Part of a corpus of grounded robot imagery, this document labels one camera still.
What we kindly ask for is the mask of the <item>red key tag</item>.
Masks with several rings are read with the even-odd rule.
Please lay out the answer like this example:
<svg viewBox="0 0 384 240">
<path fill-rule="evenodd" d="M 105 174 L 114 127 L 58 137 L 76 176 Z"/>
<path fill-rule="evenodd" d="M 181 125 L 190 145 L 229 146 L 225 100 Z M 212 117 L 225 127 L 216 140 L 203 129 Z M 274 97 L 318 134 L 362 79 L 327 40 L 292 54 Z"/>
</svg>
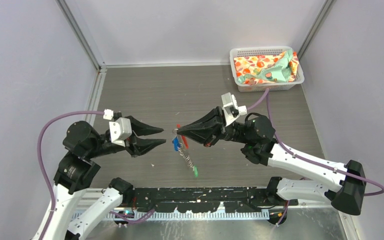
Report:
<svg viewBox="0 0 384 240">
<path fill-rule="evenodd" d="M 189 145 L 188 145 L 188 142 L 187 142 L 187 139 L 186 139 L 186 137 L 185 137 L 185 136 L 183 136 L 183 135 L 180 135 L 180 137 L 181 137 L 181 139 L 182 139 L 182 142 L 183 142 L 183 144 L 184 144 L 185 148 L 186 148 L 186 149 L 189 149 Z"/>
</svg>

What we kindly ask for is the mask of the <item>blue key tag key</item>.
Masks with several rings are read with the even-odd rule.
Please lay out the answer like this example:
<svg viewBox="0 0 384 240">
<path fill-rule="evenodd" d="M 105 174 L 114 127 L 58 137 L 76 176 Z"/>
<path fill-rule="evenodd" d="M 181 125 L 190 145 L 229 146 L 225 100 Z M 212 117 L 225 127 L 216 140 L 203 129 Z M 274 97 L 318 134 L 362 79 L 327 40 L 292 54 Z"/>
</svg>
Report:
<svg viewBox="0 0 384 240">
<path fill-rule="evenodd" d="M 172 143 L 173 143 L 173 146 L 174 146 L 174 150 L 175 150 L 176 152 L 178 152 L 178 151 L 179 151 L 179 148 L 180 148 L 178 138 L 177 138 L 177 137 L 174 137 L 174 138 L 172 139 Z"/>
</svg>

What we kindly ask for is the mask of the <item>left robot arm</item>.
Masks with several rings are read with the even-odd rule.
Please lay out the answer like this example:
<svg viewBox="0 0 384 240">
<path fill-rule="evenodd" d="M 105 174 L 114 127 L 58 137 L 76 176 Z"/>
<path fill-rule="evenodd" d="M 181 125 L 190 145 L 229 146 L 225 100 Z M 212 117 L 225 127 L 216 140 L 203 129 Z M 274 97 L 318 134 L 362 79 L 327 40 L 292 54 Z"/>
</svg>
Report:
<svg viewBox="0 0 384 240">
<path fill-rule="evenodd" d="M 63 140 L 67 152 L 59 162 L 53 180 L 49 179 L 42 158 L 46 128 L 43 127 L 39 133 L 37 158 L 50 193 L 50 202 L 34 235 L 36 240 L 84 240 L 113 209 L 128 207 L 133 202 L 133 185 L 116 177 L 92 206 L 78 219 L 72 220 L 80 200 L 100 170 L 100 166 L 94 162 L 95 158 L 122 151 L 135 158 L 165 143 L 164 139 L 149 138 L 149 135 L 161 133 L 163 129 L 160 127 L 110 109 L 94 111 L 93 114 L 107 120 L 109 129 L 100 134 L 84 120 L 70 125 Z"/>
</svg>

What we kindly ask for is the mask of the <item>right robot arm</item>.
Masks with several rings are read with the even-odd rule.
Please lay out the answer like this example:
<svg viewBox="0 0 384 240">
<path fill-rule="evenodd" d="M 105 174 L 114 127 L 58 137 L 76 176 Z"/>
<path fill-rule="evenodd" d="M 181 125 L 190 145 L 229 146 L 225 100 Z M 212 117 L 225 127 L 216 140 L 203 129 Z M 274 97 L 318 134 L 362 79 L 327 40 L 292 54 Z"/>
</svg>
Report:
<svg viewBox="0 0 384 240">
<path fill-rule="evenodd" d="M 227 113 L 217 106 L 204 117 L 177 129 L 177 134 L 205 147 L 218 141 L 243 144 L 241 153 L 253 164 L 294 172 L 306 180 L 272 177 L 265 198 L 271 205 L 294 199 L 330 203 L 336 210 L 359 216 L 362 211 L 366 183 L 363 165 L 355 160 L 333 162 L 312 156 L 282 143 L 275 136 L 270 119 L 253 113 L 243 123 L 227 121 Z"/>
</svg>

